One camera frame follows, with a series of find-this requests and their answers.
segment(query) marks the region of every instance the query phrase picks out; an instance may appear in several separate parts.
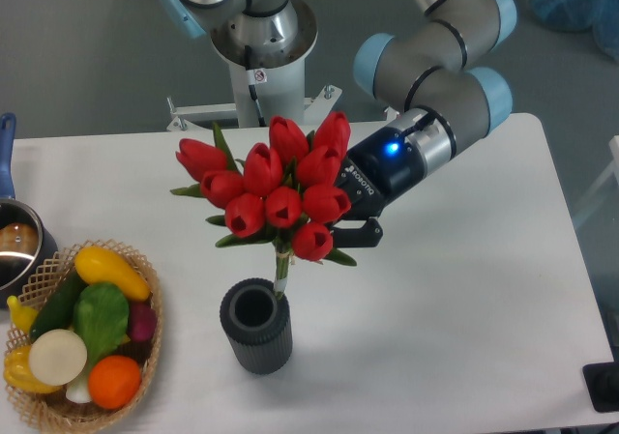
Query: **red tulip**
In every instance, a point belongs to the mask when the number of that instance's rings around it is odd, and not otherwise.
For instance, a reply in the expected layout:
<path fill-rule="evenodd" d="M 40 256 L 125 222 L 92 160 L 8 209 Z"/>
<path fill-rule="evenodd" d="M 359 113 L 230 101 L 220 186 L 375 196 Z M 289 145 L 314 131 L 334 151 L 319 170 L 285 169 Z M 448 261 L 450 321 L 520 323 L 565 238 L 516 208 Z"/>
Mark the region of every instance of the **red tulip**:
<path fill-rule="evenodd" d="M 350 210 L 350 199 L 340 188 L 316 185 L 303 194 L 303 211 L 317 223 L 336 221 Z"/>
<path fill-rule="evenodd" d="M 267 221 L 277 228 L 289 228 L 301 216 L 301 195 L 287 186 L 269 194 L 264 204 Z"/>
<path fill-rule="evenodd" d="M 176 153 L 176 159 L 198 182 L 202 181 L 205 172 L 225 170 L 227 167 L 225 153 L 210 144 L 183 138 L 179 142 L 179 148 L 181 152 Z"/>
<path fill-rule="evenodd" d="M 243 176 L 236 171 L 207 171 L 200 192 L 214 206 L 225 209 L 228 202 L 245 192 Z"/>
<path fill-rule="evenodd" d="M 314 149 L 320 146 L 333 147 L 338 151 L 339 159 L 343 159 L 348 152 L 350 139 L 350 123 L 342 112 L 331 112 L 322 125 L 316 130 L 313 139 Z"/>
<path fill-rule="evenodd" d="M 259 142 L 251 148 L 243 173 L 243 182 L 248 192 L 260 197 L 269 195 L 281 184 L 283 169 L 280 156 L 275 149 L 269 149 L 266 144 Z"/>
<path fill-rule="evenodd" d="M 320 184 L 332 185 L 340 166 L 338 151 L 327 146 L 316 147 L 299 162 L 297 180 L 304 188 Z"/>
<path fill-rule="evenodd" d="M 264 226 L 264 201 L 246 192 L 225 207 L 225 225 L 239 238 L 257 233 Z"/>
<path fill-rule="evenodd" d="M 305 260 L 317 262 L 333 248 L 333 237 L 324 224 L 310 221 L 301 226 L 292 237 L 294 254 Z"/>
<path fill-rule="evenodd" d="M 310 151 L 310 145 L 299 126 L 292 120 L 273 117 L 269 126 L 269 142 L 278 151 L 284 165 L 290 163 L 293 157 L 300 161 Z"/>

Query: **yellow bell pepper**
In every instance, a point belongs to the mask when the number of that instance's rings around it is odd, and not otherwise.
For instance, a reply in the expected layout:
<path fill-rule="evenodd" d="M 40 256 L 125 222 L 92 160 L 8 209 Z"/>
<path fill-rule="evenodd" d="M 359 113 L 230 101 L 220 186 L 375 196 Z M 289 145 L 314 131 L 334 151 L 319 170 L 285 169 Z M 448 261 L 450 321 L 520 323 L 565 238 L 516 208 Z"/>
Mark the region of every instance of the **yellow bell pepper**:
<path fill-rule="evenodd" d="M 62 389 L 62 386 L 50 386 L 34 377 L 28 358 L 30 345 L 18 347 L 4 359 L 4 380 L 14 388 L 34 393 L 52 393 Z"/>
<path fill-rule="evenodd" d="M 15 327 L 28 334 L 39 311 L 31 306 L 22 305 L 16 296 L 9 296 L 7 305 L 11 311 L 11 321 L 13 321 Z"/>
<path fill-rule="evenodd" d="M 144 302 L 151 295 L 148 282 L 122 255 L 100 246 L 82 248 L 75 255 L 75 269 L 88 284 L 111 282 L 130 301 Z"/>

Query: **radish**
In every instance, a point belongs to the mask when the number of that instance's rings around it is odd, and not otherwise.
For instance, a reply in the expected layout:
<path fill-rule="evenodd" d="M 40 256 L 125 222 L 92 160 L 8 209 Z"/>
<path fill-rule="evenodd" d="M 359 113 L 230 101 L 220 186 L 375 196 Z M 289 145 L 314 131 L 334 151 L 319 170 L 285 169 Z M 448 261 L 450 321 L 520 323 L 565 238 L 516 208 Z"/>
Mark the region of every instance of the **radish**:
<path fill-rule="evenodd" d="M 132 302 L 129 305 L 127 335 L 133 342 L 150 340 L 157 327 L 155 310 L 145 303 Z"/>

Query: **blue led light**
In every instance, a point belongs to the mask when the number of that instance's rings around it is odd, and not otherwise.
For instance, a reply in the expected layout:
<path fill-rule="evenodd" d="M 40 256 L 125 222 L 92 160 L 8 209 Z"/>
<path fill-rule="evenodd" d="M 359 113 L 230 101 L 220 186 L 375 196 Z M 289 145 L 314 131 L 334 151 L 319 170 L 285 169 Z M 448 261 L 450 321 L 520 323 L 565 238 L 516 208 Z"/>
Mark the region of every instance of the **blue led light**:
<path fill-rule="evenodd" d="M 388 156 L 394 156 L 399 150 L 399 144 L 397 142 L 392 142 L 385 146 L 385 152 Z"/>

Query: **wicker basket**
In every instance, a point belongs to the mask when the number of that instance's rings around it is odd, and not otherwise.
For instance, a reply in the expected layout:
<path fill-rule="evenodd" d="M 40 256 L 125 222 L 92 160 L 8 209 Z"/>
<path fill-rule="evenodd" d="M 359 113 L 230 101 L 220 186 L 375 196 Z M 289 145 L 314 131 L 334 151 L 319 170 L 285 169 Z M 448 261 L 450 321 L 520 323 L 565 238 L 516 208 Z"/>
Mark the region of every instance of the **wicker basket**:
<path fill-rule="evenodd" d="M 120 410 L 110 411 L 94 403 L 75 404 L 65 397 L 65 390 L 51 394 L 34 394 L 12 386 L 6 386 L 9 400 L 19 412 L 19 417 L 30 427 L 42 432 L 90 433 L 100 431 L 124 418 L 137 405 L 148 389 L 162 344 L 162 291 L 157 274 L 146 257 L 130 246 L 115 241 L 87 241 L 56 252 L 30 276 L 19 296 L 22 304 L 41 309 L 49 295 L 73 268 L 74 257 L 85 246 L 102 246 L 121 254 L 147 281 L 152 290 L 150 306 L 155 310 L 158 322 L 155 335 L 148 343 L 128 343 L 119 347 L 116 354 L 135 359 L 142 368 L 142 384 L 132 401 Z M 13 349 L 29 344 L 28 337 L 15 325 L 9 329 L 8 355 Z"/>

